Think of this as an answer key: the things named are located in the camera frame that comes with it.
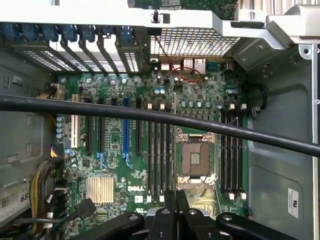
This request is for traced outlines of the white case sticker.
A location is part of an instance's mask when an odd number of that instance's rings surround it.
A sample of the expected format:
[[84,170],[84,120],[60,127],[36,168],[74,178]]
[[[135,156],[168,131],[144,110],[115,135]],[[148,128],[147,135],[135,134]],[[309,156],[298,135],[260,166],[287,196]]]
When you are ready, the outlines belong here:
[[299,218],[299,193],[292,188],[288,188],[287,211],[296,219]]

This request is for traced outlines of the thin metal locking lever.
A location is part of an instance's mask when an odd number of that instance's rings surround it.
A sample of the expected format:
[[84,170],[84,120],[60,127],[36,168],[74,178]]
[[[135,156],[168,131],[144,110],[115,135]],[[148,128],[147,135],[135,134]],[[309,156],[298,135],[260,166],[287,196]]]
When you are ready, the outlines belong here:
[[239,117],[233,116],[233,115],[228,115],[226,118],[226,124],[238,127],[239,126]]

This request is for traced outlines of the grey PC case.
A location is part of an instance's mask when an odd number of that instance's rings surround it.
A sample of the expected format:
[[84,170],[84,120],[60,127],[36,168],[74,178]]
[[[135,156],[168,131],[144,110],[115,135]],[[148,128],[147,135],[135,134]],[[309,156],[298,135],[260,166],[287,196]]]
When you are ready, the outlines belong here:
[[[79,115],[142,120],[211,131],[247,143],[245,172],[249,216],[298,240],[320,240],[320,0],[238,0],[233,20],[210,10],[129,7],[127,0],[0,0],[0,187],[29,183],[29,207],[4,225],[0,240],[56,240],[53,226],[80,219],[56,214],[68,188],[59,181],[64,157],[52,158],[57,117]],[[20,41],[3,34],[19,26]],[[28,41],[22,24],[35,24],[40,41]],[[42,25],[56,25],[58,41]],[[75,25],[77,41],[63,36]],[[93,25],[95,41],[82,39]],[[116,41],[132,26],[138,73],[127,73]],[[175,113],[39,99],[45,83],[62,75],[147,74],[161,62],[206,59],[245,72],[246,126]],[[253,118],[251,110],[261,106]],[[288,213],[288,188],[298,192],[298,218]]]

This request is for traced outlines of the green motherboard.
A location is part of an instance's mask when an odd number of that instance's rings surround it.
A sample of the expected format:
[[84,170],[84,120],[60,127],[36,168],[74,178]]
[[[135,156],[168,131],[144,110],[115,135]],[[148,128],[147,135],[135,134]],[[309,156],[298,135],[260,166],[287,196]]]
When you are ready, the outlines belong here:
[[[226,124],[227,116],[239,111],[241,104],[246,104],[242,84],[245,72],[233,67],[231,62],[221,63],[220,71],[208,71],[199,74],[193,70],[177,72],[162,71],[160,66],[146,74],[70,74],[58,78],[58,84],[65,86],[65,99],[72,102],[111,105],[111,98],[118,99],[118,106],[123,107],[124,98],[129,98],[129,107],[136,109],[136,98],[141,98],[141,109],[173,113],[182,117],[191,117],[210,122]],[[86,116],[81,116],[81,147],[71,148],[71,115],[60,115],[56,119],[56,138],[64,145],[64,168],[58,173],[59,182],[68,188],[67,195],[56,205],[56,214],[66,217],[74,211],[75,205],[86,196],[86,179],[89,177],[114,178],[114,203],[95,205],[96,212],[84,219],[75,219],[64,225],[55,224],[52,228],[56,240],[71,240],[106,221],[125,212],[136,212],[143,216],[149,209],[163,208],[160,202],[160,124],[158,124],[158,189],[154,199],[154,123],[152,123],[152,201],[147,202],[148,183],[148,121],[141,122],[141,153],[136,153],[136,120],[129,120],[129,152],[124,158],[123,119],[103,117],[104,152],[98,151],[98,118],[92,117],[92,153],[86,151]],[[164,197],[166,190],[166,124],[164,124]],[[214,133],[190,127],[173,126],[171,128],[171,183],[176,187],[176,144],[177,128],[188,133]],[[240,161],[239,138],[237,138],[238,180],[236,192],[234,180],[234,145],[232,139],[232,192],[234,200],[228,198],[227,188],[227,136],[226,136],[226,183],[225,192],[221,193],[221,135],[216,134],[217,180],[210,189],[186,189],[186,199],[190,207],[204,210],[211,218],[224,212],[248,217],[250,209],[247,200],[241,200],[239,192]],[[243,188],[247,190],[247,142],[243,140]]]

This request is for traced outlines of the perforated metal slot cover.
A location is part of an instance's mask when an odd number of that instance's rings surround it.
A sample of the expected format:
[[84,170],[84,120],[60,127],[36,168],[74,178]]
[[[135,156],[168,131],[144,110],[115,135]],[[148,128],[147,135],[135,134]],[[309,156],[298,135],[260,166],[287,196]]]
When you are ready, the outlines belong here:
[[138,73],[140,68],[136,59],[137,53],[139,52],[137,43],[123,43],[117,40],[115,46],[126,72],[129,74]]

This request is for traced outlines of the white expansion slot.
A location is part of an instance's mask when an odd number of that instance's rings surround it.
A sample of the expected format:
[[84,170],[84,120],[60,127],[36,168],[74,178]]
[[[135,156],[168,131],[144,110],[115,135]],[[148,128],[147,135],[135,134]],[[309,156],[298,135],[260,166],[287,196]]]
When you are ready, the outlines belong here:
[[81,116],[71,115],[71,148],[81,147]]

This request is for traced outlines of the silver finned heat sink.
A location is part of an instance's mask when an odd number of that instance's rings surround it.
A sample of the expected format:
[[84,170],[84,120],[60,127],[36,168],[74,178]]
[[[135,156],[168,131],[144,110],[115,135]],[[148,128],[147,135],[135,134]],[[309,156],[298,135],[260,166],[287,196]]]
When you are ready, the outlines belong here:
[[94,176],[86,179],[86,197],[97,206],[113,204],[115,180],[112,176]]

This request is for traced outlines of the CPU socket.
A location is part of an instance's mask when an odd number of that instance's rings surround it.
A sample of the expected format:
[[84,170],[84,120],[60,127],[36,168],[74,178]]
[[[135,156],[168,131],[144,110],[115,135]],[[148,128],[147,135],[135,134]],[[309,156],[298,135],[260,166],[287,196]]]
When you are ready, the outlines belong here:
[[217,181],[216,135],[212,132],[175,131],[176,188],[211,189]]

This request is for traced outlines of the blue expansion slot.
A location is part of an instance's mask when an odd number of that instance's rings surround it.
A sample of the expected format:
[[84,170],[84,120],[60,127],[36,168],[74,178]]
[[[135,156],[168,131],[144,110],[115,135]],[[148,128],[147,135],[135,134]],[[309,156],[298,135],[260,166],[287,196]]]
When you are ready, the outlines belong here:
[[[123,99],[123,106],[129,107],[130,100],[129,98],[125,97]],[[129,120],[124,118],[123,119],[123,156],[126,158],[126,155],[129,153],[129,140],[130,140],[130,123]]]

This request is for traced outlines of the long black expansion slot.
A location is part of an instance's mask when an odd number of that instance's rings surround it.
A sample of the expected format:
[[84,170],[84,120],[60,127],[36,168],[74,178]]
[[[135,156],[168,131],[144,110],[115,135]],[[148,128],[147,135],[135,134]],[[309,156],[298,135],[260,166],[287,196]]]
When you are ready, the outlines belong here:
[[103,153],[105,150],[105,118],[98,118],[98,152]]
[[93,118],[91,116],[86,117],[86,152],[92,153],[92,141],[93,141]]
[[[135,108],[136,109],[141,109],[142,107],[142,99],[141,98],[136,98],[135,101]],[[135,130],[136,130],[136,134],[135,134],[135,143],[136,143],[136,153],[140,154],[142,151],[142,125],[141,125],[141,121],[140,120],[136,120],[135,121]]]

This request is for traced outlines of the RAM slot with white clips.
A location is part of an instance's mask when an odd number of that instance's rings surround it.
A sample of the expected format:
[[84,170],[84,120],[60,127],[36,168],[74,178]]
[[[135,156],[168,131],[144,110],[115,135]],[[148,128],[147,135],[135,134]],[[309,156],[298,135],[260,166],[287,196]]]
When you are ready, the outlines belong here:
[[234,193],[232,192],[232,137],[227,137],[227,191],[228,191],[228,198],[230,201],[234,200]]
[[152,202],[152,123],[147,122],[147,197],[146,202]]
[[[239,127],[243,127],[243,118],[244,118],[244,114],[246,113],[247,110],[247,104],[246,103],[242,103],[240,106],[240,111],[239,111],[239,119],[238,119],[238,126]],[[240,169],[239,169],[239,185],[238,185],[238,190],[239,190],[239,196],[241,198],[242,201],[245,201],[247,199],[247,194],[244,190],[244,160],[243,160],[243,152],[244,152],[244,147],[243,147],[243,139],[240,138],[239,139],[239,154],[238,154],[238,159],[239,159],[239,163],[240,163]]]
[[164,174],[164,153],[165,153],[165,127],[164,124],[160,124],[160,183],[159,183],[159,188],[160,188],[160,195],[159,195],[159,202],[163,203],[165,200],[164,197],[164,182],[165,182],[165,174]]

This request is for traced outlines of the black main power connector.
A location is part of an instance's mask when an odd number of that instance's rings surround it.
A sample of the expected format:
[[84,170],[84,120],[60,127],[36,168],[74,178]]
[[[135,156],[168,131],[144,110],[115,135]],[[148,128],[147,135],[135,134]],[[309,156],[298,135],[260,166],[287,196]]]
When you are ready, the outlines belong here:
[[50,157],[51,158],[63,157],[64,152],[65,152],[65,148],[64,148],[63,143],[52,144],[50,147]]

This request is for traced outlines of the black RAM slot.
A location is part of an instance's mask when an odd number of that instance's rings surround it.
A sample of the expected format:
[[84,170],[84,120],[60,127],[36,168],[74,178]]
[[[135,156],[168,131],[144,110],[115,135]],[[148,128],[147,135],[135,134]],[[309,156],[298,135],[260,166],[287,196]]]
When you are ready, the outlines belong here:
[[153,126],[153,198],[158,197],[158,124]]
[[170,189],[171,186],[171,171],[172,171],[172,163],[171,163],[171,125],[166,124],[165,126],[165,186],[166,190]]
[[[236,111],[233,112],[233,120],[234,125],[238,126],[239,119],[238,114]],[[233,192],[235,193],[237,191],[238,187],[238,139],[236,137],[233,138]]]
[[221,143],[220,143],[220,148],[221,148],[221,163],[220,163],[220,191],[221,193],[224,193],[226,190],[226,136],[221,135],[220,137]]

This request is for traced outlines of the silver labelled power supply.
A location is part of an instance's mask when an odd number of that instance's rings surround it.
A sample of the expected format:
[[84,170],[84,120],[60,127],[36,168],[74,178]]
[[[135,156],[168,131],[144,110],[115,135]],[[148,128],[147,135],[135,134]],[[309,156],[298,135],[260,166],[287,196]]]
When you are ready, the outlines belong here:
[[15,218],[29,206],[29,183],[27,181],[0,187],[0,226]]

